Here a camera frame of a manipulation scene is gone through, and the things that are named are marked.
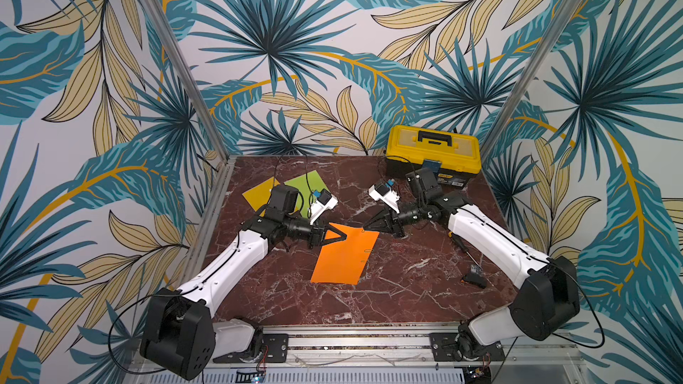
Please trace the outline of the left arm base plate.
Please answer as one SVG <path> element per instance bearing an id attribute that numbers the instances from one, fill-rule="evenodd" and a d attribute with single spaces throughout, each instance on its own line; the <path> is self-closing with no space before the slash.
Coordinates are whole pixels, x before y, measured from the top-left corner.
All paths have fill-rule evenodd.
<path id="1" fill-rule="evenodd" d="M 289 346 L 288 334 L 263 334 L 258 332 L 243 351 L 232 351 L 214 357 L 215 364 L 284 364 Z"/>

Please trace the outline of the green paper sheet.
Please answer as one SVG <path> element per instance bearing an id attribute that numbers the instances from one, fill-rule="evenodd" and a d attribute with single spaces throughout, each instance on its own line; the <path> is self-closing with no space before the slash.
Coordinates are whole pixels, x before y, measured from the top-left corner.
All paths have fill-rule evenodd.
<path id="1" fill-rule="evenodd" d="M 307 174 L 286 181 L 285 184 L 296 188 L 300 192 L 300 195 L 297 197 L 295 211 L 300 213 L 303 218 L 309 218 L 311 203 L 317 200 L 313 192 L 327 190 L 325 181 L 322 180 L 317 171 L 309 171 Z"/>

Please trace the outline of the orange paper sheet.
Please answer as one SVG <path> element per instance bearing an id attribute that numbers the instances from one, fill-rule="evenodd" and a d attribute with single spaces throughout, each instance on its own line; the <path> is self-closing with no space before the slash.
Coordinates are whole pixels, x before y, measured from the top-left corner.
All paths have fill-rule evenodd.
<path id="1" fill-rule="evenodd" d="M 347 240 L 321 248 L 311 282 L 355 286 L 363 275 L 380 233 L 336 223 L 330 225 L 344 231 Z"/>

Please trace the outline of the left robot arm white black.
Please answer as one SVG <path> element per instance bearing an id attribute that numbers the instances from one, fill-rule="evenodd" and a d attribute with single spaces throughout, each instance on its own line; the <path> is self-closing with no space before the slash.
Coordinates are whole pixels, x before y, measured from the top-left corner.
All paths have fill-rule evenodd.
<path id="1" fill-rule="evenodd" d="M 320 220 L 323 213 L 338 204 L 329 190 L 314 193 L 307 218 L 295 216 L 299 197 L 295 187 L 275 186 L 268 202 L 242 224 L 217 258 L 178 289 L 161 289 L 151 297 L 140 345 L 143 358 L 185 380 L 193 380 L 218 357 L 260 353 L 256 325 L 243 319 L 232 319 L 220 329 L 213 325 L 227 295 L 286 238 L 318 247 L 347 237 L 338 230 L 330 238 L 327 235 L 332 226 Z"/>

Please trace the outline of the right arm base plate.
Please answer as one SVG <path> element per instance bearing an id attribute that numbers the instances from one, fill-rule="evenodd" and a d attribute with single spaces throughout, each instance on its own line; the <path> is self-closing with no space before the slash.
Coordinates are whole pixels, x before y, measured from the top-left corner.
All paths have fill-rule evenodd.
<path id="1" fill-rule="evenodd" d="M 430 349 L 436 362 L 503 361 L 503 345 L 499 342 L 483 346 L 473 337 L 458 332 L 429 334 Z"/>

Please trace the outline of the yellow paper sheet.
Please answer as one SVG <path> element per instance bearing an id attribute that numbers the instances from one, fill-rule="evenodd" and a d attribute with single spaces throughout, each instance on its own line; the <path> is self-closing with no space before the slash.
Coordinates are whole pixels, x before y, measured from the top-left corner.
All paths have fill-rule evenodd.
<path id="1" fill-rule="evenodd" d="M 279 181 L 275 177 L 270 177 L 266 181 L 245 191 L 243 198 L 256 211 L 269 202 L 272 189 L 277 185 L 279 185 Z"/>

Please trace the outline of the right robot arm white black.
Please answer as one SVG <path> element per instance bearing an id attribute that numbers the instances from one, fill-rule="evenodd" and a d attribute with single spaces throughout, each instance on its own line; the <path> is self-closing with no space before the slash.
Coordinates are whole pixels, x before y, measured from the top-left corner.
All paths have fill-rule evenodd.
<path id="1" fill-rule="evenodd" d="M 401 202 L 389 181 L 371 186 L 371 199 L 385 206 L 364 225 L 366 230 L 401 238 L 408 225 L 436 222 L 458 245 L 470 243 L 480 251 L 517 289 L 508 305 L 460 325 L 458 343 L 466 357 L 510 338 L 544 341 L 578 315 L 579 285 L 571 261 L 551 259 L 524 244 L 460 191 L 446 192 L 430 169 L 407 174 L 407 181 L 415 198 L 412 203 Z"/>

